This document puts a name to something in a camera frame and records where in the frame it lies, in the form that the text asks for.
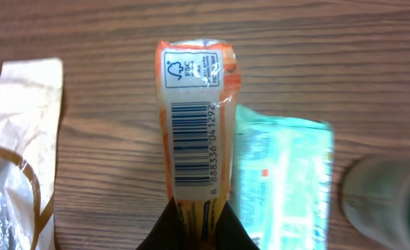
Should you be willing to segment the beige snack bag red label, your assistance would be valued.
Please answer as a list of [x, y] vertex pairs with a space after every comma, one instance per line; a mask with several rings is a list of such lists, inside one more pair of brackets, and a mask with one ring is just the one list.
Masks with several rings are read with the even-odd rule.
[[0, 63], [0, 249], [54, 249], [63, 63]]

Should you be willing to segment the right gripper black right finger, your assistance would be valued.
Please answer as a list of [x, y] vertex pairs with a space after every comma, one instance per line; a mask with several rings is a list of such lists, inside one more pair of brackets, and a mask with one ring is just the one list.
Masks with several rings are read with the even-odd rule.
[[226, 201], [211, 208], [212, 250], [259, 250]]

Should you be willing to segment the teal wet wipes packet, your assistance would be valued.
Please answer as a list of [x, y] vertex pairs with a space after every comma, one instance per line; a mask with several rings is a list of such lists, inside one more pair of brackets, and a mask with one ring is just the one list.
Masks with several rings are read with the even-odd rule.
[[232, 209], [259, 249], [327, 248], [333, 161], [327, 122], [237, 107]]

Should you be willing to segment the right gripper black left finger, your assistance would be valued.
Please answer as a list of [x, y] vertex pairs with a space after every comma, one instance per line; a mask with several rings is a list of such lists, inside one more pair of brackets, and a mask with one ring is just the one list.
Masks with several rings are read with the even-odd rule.
[[188, 250], [183, 202], [170, 199], [151, 232], [137, 250]]

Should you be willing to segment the orange small packet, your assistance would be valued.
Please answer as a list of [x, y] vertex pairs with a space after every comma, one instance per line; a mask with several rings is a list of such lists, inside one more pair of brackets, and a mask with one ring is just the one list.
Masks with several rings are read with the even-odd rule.
[[166, 186], [188, 249], [216, 248], [216, 224], [230, 189], [241, 74], [220, 40], [161, 41], [155, 83]]

